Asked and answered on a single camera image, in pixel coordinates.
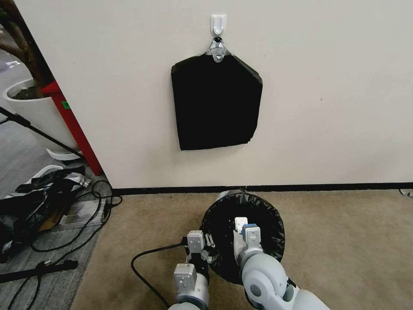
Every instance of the white planter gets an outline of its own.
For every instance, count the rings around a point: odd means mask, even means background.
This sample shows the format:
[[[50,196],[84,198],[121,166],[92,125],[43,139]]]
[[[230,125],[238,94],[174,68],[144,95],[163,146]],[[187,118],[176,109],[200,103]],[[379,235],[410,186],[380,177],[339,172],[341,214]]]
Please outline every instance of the white planter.
[[[63,144],[75,150],[79,150],[76,141],[66,126],[65,121],[62,119],[52,98],[46,97],[29,100],[16,100],[11,98],[11,96],[15,96],[22,89],[33,85],[33,79],[16,83],[3,92],[3,98],[17,114],[26,118],[33,126],[44,131]],[[34,133],[29,129],[27,129],[27,131],[35,136],[36,140],[47,149],[49,155],[54,159],[71,160],[78,158],[75,154],[70,153],[37,133]]]

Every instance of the beige carpet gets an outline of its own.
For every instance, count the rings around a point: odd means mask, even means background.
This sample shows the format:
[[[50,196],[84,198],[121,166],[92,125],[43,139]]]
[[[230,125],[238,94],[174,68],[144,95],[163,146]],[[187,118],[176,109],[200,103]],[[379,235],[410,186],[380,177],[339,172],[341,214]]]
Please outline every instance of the beige carpet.
[[[331,309],[412,309],[413,199],[397,190],[258,193],[280,212],[282,264]],[[130,269],[144,250],[178,243],[198,229],[216,194],[125,196],[113,210],[72,310],[164,309]],[[141,257],[136,267],[172,303],[182,248]],[[250,309],[243,288],[212,271],[210,309]]]

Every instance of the potted plant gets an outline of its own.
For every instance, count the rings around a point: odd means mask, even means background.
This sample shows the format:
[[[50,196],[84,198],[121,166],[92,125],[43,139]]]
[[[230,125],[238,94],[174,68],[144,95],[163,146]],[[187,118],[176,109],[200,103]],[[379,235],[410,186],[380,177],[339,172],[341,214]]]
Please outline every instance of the potted plant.
[[[52,83],[54,77],[13,0],[0,0],[0,25],[14,40],[9,41],[5,36],[0,36],[0,49],[19,58],[32,76],[31,79],[7,88],[3,93],[4,100],[17,114],[28,119],[35,127],[69,147],[79,149],[53,100],[42,94],[41,90]],[[34,135],[53,158],[77,158],[53,142]]]

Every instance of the tree trunk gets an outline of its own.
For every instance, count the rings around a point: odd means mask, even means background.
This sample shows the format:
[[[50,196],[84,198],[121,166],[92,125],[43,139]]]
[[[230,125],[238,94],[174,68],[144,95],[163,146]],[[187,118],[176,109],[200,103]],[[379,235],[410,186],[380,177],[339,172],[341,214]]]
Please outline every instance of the tree trunk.
[[[53,74],[13,0],[0,0],[0,7],[12,20],[8,25],[3,26],[8,30],[22,51],[18,55],[14,53],[13,55],[18,57],[27,66],[36,85],[40,89],[53,82]]]

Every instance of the black trash bag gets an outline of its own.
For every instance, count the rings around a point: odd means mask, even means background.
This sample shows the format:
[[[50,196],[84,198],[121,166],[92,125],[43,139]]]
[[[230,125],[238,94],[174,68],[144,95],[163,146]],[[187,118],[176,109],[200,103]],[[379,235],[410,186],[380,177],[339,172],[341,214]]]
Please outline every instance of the black trash bag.
[[[268,201],[248,192],[229,192],[206,211],[200,230],[212,234],[215,249],[210,251],[215,260],[212,270],[226,281],[242,284],[240,268],[234,258],[235,217],[247,217],[248,223],[257,224],[261,230],[264,253],[279,262],[284,254],[284,224],[277,209]]]
[[[172,67],[181,150],[248,143],[257,128],[262,79],[232,54],[200,55]]]
[[[20,185],[16,192],[22,194],[0,200],[0,263],[36,236],[38,227],[53,212],[74,203],[87,180],[84,173],[84,166],[50,172]]]
[[[42,175],[41,177],[32,178],[29,184],[19,185],[16,188],[16,192],[28,193],[32,190],[42,189],[50,183],[54,183],[54,186],[56,186],[56,182],[65,182],[67,184],[70,184],[70,180],[72,177],[74,178],[77,175],[84,176],[84,174],[85,174],[85,166],[55,170],[55,171],[49,172],[48,174]]]

